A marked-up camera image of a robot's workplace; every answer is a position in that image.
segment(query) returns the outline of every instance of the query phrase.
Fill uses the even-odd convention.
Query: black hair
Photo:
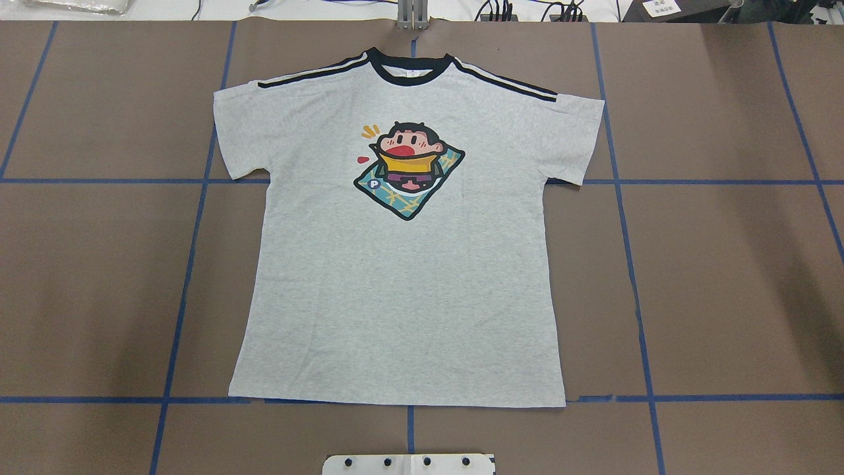
[[[433,145],[437,142],[441,142],[440,136],[437,135],[430,127],[426,127],[424,122],[416,123],[416,122],[403,122],[400,123],[396,121],[396,125],[393,125],[390,129],[390,132],[387,133],[387,136],[392,136],[396,132],[405,132],[409,130],[410,132],[424,132],[425,135],[428,136],[428,143]]]

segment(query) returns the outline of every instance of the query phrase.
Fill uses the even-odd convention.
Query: black shoulder stripe
[[[357,68],[359,66],[363,66],[369,60],[366,57],[359,56],[359,57],[349,57],[344,59],[339,63],[332,64],[331,66],[326,66],[325,68],[316,69],[310,73],[303,73],[297,74],[293,77],[279,79],[277,81],[263,83],[258,82],[258,87],[267,89],[270,87],[275,87],[277,85],[288,85],[290,83],[294,83],[297,81],[302,81],[305,79],[314,79],[314,78],[322,78],[325,76],[331,76],[332,74],[340,74],[345,73],[346,71],[350,71],[351,69]]]
[[[499,81],[499,80],[493,79],[491,77],[485,76],[485,75],[479,73],[478,71],[475,71],[474,69],[467,68],[467,67],[463,66],[459,61],[455,61],[454,65],[457,67],[457,69],[463,71],[464,73],[471,74],[475,78],[478,78],[482,81],[486,81],[486,82],[488,82],[492,85],[497,85],[499,87],[503,87],[504,89],[511,90],[511,91],[517,92],[519,94],[524,94],[525,96],[535,97],[535,98],[540,99],[542,101],[554,102],[554,101],[557,100],[557,93],[553,92],[552,90],[542,89],[542,88],[539,88],[535,85],[530,85],[528,83],[523,83],[521,81],[515,81],[513,79],[504,78],[502,76],[497,76],[497,77],[500,77],[500,78],[505,79],[507,81],[512,81],[515,84],[524,85],[524,87],[527,88],[527,89],[523,89],[523,88],[517,87],[515,85],[508,84],[505,81]]]

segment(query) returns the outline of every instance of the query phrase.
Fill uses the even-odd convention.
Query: cartoon character
[[[370,144],[378,157],[375,176],[406,193],[430,188],[443,171],[437,159],[449,149],[431,128],[396,122],[387,134]]]

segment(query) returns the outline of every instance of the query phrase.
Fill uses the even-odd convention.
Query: neckline
[[[366,57],[369,59],[369,63],[375,72],[381,76],[381,79],[391,84],[403,86],[429,83],[439,77],[454,61],[454,57],[449,54],[443,57],[388,56],[375,47],[366,50]],[[430,72],[415,77],[394,76],[384,68],[385,66],[412,70],[430,69]]]

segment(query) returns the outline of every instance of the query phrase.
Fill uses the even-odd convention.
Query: red tongue
[[[414,154],[414,148],[408,147],[407,145],[399,145],[398,147],[392,147],[387,150],[387,153],[395,156],[412,156]]]

